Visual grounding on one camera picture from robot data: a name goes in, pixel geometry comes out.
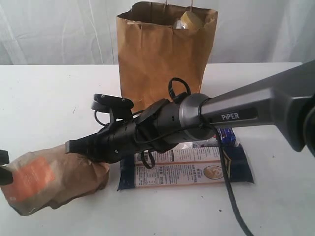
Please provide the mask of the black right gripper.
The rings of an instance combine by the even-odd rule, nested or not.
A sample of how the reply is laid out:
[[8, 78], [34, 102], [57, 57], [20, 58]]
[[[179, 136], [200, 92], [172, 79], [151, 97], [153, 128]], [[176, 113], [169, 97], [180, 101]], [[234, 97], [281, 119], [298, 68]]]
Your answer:
[[162, 137], [156, 118], [137, 116], [128, 121], [118, 121], [91, 134], [65, 143], [65, 153], [98, 157], [100, 162], [116, 163], [143, 151], [162, 151]]

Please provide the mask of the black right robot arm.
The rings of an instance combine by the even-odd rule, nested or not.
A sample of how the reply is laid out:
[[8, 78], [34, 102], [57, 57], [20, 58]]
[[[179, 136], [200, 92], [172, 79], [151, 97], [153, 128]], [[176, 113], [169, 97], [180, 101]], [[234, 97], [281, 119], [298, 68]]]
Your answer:
[[310, 61], [210, 98], [190, 89], [161, 99], [135, 116], [127, 98], [95, 94], [92, 109], [110, 116], [89, 136], [67, 141], [66, 153], [116, 163], [144, 151], [210, 138], [215, 129], [274, 125], [297, 152], [315, 150], [315, 63]]

